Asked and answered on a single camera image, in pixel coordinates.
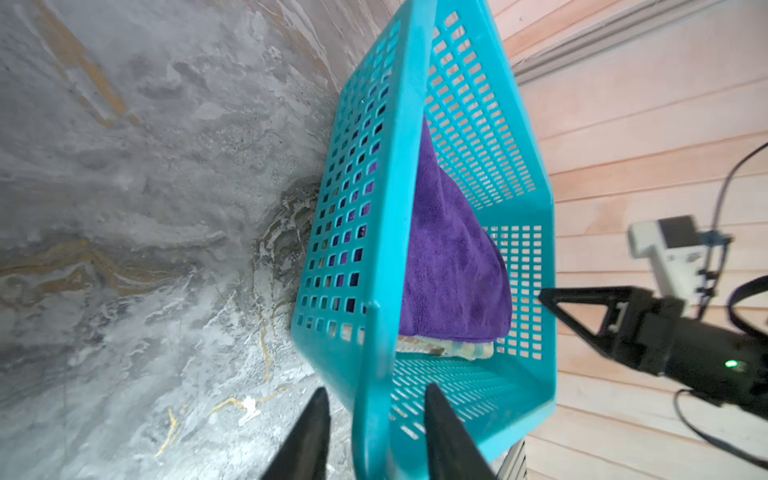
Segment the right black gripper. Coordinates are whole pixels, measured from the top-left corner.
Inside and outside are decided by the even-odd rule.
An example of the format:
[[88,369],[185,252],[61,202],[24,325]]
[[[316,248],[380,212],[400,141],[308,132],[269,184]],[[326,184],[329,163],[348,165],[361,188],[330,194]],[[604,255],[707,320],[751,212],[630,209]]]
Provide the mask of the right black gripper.
[[639,287],[545,288],[538,300],[604,358],[767,418],[766,339],[682,317],[680,301]]

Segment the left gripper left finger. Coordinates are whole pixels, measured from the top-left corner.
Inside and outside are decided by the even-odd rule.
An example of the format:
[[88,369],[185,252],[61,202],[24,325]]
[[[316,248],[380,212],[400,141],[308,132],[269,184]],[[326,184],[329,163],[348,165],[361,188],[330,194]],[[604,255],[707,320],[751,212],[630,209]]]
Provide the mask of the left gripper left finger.
[[262,479],[326,479],[330,429],[328,392],[320,387],[311,396]]

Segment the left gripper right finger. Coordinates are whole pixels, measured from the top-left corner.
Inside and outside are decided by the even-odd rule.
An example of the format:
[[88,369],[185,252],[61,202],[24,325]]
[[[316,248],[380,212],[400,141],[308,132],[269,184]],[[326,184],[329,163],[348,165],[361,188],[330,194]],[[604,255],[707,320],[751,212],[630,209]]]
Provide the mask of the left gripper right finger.
[[430,479],[495,479],[463,423],[434,383],[425,390],[424,425]]

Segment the yellow teal hippo towel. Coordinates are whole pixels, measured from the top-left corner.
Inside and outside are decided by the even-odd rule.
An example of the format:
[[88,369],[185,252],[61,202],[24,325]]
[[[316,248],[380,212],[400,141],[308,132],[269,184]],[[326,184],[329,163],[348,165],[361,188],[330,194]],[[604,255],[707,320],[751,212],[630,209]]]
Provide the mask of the yellow teal hippo towel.
[[494,344],[492,342],[471,343],[420,336],[399,336],[396,351],[474,361],[490,358],[494,353]]

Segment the purple towel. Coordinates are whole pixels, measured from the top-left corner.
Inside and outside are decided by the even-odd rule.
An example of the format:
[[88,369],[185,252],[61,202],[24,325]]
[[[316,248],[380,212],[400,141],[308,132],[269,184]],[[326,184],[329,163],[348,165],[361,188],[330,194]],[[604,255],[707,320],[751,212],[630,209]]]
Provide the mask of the purple towel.
[[492,342],[511,323],[503,257],[439,166],[428,131],[393,160],[389,132],[370,114],[338,130],[294,322],[386,344],[399,336]]

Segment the teal plastic basket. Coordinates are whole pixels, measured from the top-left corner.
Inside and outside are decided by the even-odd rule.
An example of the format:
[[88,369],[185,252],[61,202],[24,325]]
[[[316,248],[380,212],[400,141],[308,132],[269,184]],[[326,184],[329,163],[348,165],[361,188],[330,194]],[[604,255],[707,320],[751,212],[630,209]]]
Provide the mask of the teal plastic basket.
[[[490,235],[511,282],[486,360],[396,348],[421,130]],[[407,1],[341,91],[291,336],[352,416],[360,479],[428,475],[424,392],[437,384],[494,460],[556,406],[554,200],[484,1]]]

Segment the aluminium frame post right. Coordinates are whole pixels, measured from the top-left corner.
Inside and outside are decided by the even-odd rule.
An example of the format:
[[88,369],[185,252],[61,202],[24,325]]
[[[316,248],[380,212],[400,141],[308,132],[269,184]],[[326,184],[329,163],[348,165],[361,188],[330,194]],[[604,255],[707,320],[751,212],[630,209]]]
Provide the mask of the aluminium frame post right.
[[524,85],[718,4],[720,1],[642,1],[527,56],[512,70],[518,84]]

